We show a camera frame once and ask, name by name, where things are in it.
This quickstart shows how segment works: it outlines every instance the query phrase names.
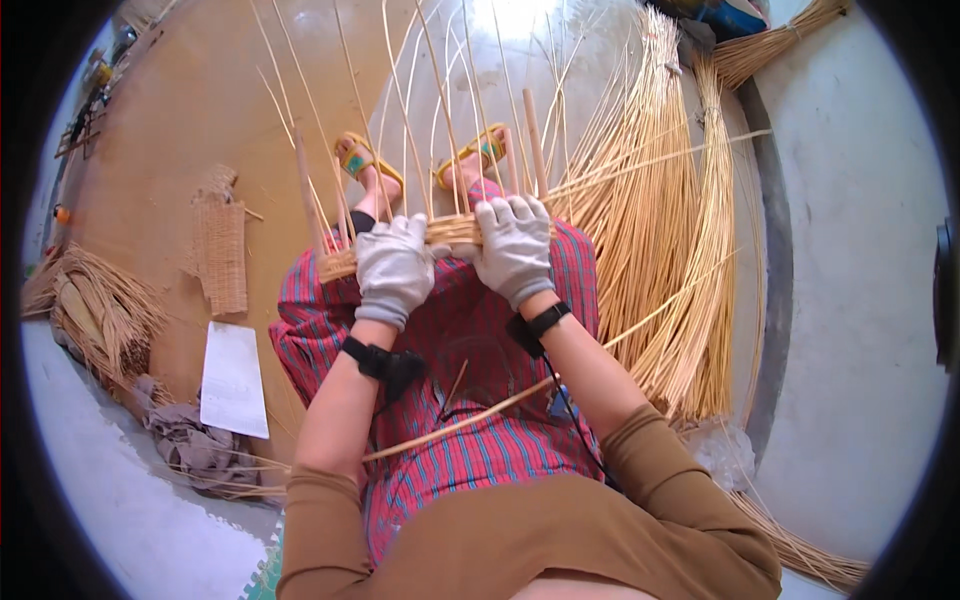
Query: woven mat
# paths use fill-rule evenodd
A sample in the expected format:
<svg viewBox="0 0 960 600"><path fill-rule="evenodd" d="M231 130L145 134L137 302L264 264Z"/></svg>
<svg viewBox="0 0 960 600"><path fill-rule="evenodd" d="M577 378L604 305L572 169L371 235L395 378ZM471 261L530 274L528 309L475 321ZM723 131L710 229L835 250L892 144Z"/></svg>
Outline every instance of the woven mat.
<svg viewBox="0 0 960 600"><path fill-rule="evenodd" d="M236 171L217 165L190 200L192 244L182 268L199 277L214 316L247 312L244 206L233 199Z"/></svg>

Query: white work glove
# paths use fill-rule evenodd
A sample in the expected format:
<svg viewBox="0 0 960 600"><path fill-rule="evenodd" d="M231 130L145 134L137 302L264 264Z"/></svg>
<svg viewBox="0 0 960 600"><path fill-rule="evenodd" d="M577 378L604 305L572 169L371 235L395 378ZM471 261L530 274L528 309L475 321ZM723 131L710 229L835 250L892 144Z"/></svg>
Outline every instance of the white work glove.
<svg viewBox="0 0 960 600"><path fill-rule="evenodd" d="M469 259L477 275L515 311L537 292L554 289L550 280L550 215L535 198L511 196L478 202L473 209L483 233L483 249L473 244L452 249Z"/></svg>
<svg viewBox="0 0 960 600"><path fill-rule="evenodd" d="M426 216L397 216L357 235L357 319L391 324L403 331L413 309L433 289L433 255L423 246Z"/></svg>

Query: brown long-sleeve shirt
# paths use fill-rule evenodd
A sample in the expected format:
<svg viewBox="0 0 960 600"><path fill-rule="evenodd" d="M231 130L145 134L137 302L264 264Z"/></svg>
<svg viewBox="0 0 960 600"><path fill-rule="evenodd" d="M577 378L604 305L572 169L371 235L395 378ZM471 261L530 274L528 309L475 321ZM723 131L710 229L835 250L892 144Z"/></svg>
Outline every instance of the brown long-sleeve shirt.
<svg viewBox="0 0 960 600"><path fill-rule="evenodd" d="M660 413L637 409L602 443L624 495L577 475L452 492L367 559L346 477L294 467L278 598L510 598L547 569L656 598L776 598L770 541L710 481Z"/></svg>

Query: foot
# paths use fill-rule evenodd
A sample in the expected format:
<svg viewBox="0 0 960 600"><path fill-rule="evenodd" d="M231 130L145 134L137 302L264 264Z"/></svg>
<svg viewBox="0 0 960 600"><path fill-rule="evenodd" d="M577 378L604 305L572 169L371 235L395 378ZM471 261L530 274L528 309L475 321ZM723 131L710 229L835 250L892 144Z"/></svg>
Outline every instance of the foot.
<svg viewBox="0 0 960 600"><path fill-rule="evenodd" d="M367 160L373 160L373 155L367 150L366 146L354 142L349 137L341 137L337 140L335 150L337 158L343 161L343 157L346 156L354 146L357 147L356 154L363 158L365 162ZM363 185L367 193L364 195L363 200L353 209L366 212L374 219L382 219L387 212L387 203L392 204L394 200L400 197L400 182L386 173L383 173L382 176L378 175L376 165L373 164L361 169L360 172L357 173L357 180L360 181L360 184ZM380 180L383 180L382 187L380 186ZM386 202L384 202L383 199L384 191L386 191L387 194Z"/></svg>
<svg viewBox="0 0 960 600"><path fill-rule="evenodd" d="M503 128L494 130L493 136L496 137L500 143L503 143ZM480 137L480 142L477 145L483 146L484 142L486 141L487 137L482 135ZM453 161L453 166L444 171L444 184L452 188L453 182L456 180L457 185L459 185L458 189L462 193L466 194L467 190L469 190L477 182L477 180L483 177L483 172L489 166L489 156L474 152L460 160L459 168L457 167L457 161Z"/></svg>

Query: yellow sandal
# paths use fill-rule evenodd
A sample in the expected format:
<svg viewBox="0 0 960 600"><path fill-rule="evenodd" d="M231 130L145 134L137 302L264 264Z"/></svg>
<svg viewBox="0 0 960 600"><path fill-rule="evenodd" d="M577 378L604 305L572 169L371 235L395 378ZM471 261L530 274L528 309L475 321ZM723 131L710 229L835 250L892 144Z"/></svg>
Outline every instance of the yellow sandal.
<svg viewBox="0 0 960 600"><path fill-rule="evenodd" d="M375 163L379 162L380 172L384 175L394 178L396 182L400 184L400 197L403 196L403 177L401 177L400 173L398 173L394 167L390 166L386 160L377 158L376 152L373 151L373 147L370 145L370 142L368 142L363 135L354 132L344 132L344 134L341 135L334 144L334 155L336 155L337 144L340 143L340 139L342 138L349 139L353 142L353 145L350 147L344 157L340 159L340 167L344 171L347 171L348 175L350 175L354 180L357 180L358 173L370 165L375 165ZM359 156L357 151L361 146L370 151L370 154L373 156L373 158L365 159Z"/></svg>
<svg viewBox="0 0 960 600"><path fill-rule="evenodd" d="M477 135L476 137L473 138L473 140L469 144L461 148L460 152L457 153L457 158L459 158L460 160L463 160L467 156L472 155L473 153L479 152L481 153L483 158L486 158L487 160L492 159L493 162L499 162L500 158L503 158L504 155L507 154L507 149L504 146L503 141L498 139L495 135L493 135L493 132L495 132L498 129L503 129L506 127L507 127L506 123L494 123L493 125L490 125L489 127L487 127L487 130L485 132L481 133L480 135ZM483 148L480 148L479 142L480 142L480 138L483 136L487 137L487 141L484 142ZM486 171L487 168L490 167L490 165L491 163L482 165L483 170ZM444 162L444 164L440 165L440 168L437 169L437 185L440 186L440 189L445 189L445 190L453 189L452 187L449 187L446 183L444 183L444 173L451 166L453 166L453 159L448 158Z"/></svg>

